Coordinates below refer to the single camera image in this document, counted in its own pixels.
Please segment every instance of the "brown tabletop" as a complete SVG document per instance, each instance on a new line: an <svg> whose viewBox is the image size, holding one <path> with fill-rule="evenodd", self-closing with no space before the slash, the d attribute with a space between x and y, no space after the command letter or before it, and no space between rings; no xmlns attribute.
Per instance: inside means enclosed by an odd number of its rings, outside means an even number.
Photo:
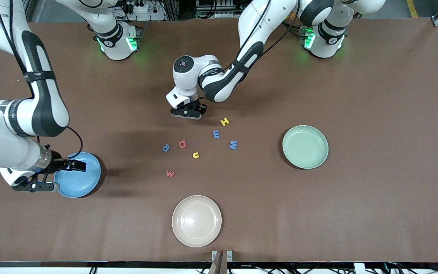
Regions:
<svg viewBox="0 0 438 274"><path fill-rule="evenodd" d="M84 23L31 28L70 125L107 177L93 195L68 199L13 191L0 176L0 260L198 261L233 250L240 261L438 261L438 28L429 19L354 20L331 59L288 35L200 121L169 114L173 61L215 54L226 66L237 20L148 23L141 51L125 61L105 57ZM27 96L13 57L0 52L0 99ZM284 133L300 124L327 137L319 168L283 157ZM79 145L71 132L42 142L63 155ZM196 249L171 226L194 194L223 216L217 239Z"/></svg>

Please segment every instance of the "green light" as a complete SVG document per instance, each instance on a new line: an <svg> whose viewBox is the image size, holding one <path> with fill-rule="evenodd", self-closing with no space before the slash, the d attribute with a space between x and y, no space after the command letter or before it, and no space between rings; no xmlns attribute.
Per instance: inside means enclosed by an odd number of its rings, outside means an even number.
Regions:
<svg viewBox="0 0 438 274"><path fill-rule="evenodd" d="M136 40L134 38L130 39L126 37L126 42L128 43L130 50L135 51L138 48L136 45Z"/></svg>
<svg viewBox="0 0 438 274"><path fill-rule="evenodd" d="M99 38L97 39L97 41L99 42L99 45L101 46L101 51L104 52L104 48L102 47L102 43L101 43L101 41L99 41Z"/></svg>
<svg viewBox="0 0 438 274"><path fill-rule="evenodd" d="M306 40L305 40L305 48L310 49L312 47L313 41L315 40L315 33L312 33Z"/></svg>
<svg viewBox="0 0 438 274"><path fill-rule="evenodd" d="M341 40L339 41L339 46L337 47L337 49L340 49L342 47L342 41L344 40L344 37L346 37L345 35L342 35Z"/></svg>

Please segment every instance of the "green plate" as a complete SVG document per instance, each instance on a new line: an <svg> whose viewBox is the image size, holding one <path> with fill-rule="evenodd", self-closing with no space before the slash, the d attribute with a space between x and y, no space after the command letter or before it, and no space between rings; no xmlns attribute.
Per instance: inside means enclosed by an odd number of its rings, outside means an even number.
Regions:
<svg viewBox="0 0 438 274"><path fill-rule="evenodd" d="M327 159L329 144L318 129L301 125L290 128L283 137L283 154L293 165L311 169Z"/></svg>

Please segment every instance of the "gray floor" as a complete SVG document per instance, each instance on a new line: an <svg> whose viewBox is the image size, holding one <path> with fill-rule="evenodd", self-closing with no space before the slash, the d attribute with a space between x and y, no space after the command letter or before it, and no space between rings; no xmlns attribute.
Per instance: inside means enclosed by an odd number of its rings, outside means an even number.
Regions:
<svg viewBox="0 0 438 274"><path fill-rule="evenodd" d="M78 14L60 5L55 0L44 1L40 22L82 22L84 21ZM366 19L394 19L409 18L410 10L407 1L409 0L386 0L381 10ZM430 17L438 12L438 0L413 0L419 17Z"/></svg>

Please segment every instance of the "black velcro strap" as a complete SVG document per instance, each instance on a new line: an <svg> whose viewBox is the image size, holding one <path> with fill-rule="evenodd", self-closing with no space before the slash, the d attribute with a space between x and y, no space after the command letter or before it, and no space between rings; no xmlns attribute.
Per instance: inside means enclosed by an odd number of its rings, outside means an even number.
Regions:
<svg viewBox="0 0 438 274"><path fill-rule="evenodd" d="M244 73L245 75L249 73L250 69L245 67L243 64L241 64L240 62L238 62L238 60L234 59L233 61L233 66L234 68L236 68L238 71Z"/></svg>
<svg viewBox="0 0 438 274"><path fill-rule="evenodd" d="M27 73L23 73L23 77L28 83L47 79L56 80L55 73L53 71L30 71Z"/></svg>

